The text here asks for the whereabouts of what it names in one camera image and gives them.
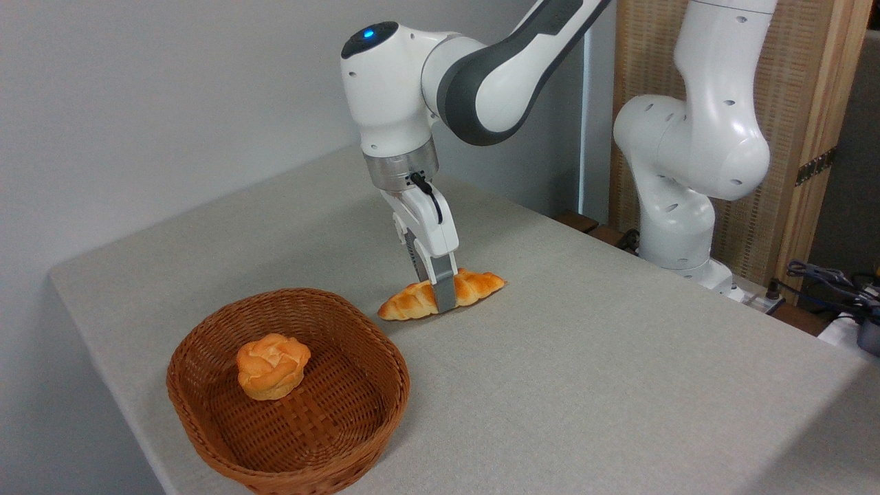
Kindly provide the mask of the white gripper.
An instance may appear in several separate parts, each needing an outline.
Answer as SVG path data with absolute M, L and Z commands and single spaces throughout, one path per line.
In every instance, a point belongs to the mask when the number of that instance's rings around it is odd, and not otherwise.
M 435 187 L 430 193 L 414 187 L 381 194 L 395 212 L 400 243 L 406 246 L 416 276 L 431 284 L 438 314 L 454 309 L 458 266 L 452 252 L 459 248 L 459 236 L 446 198 Z

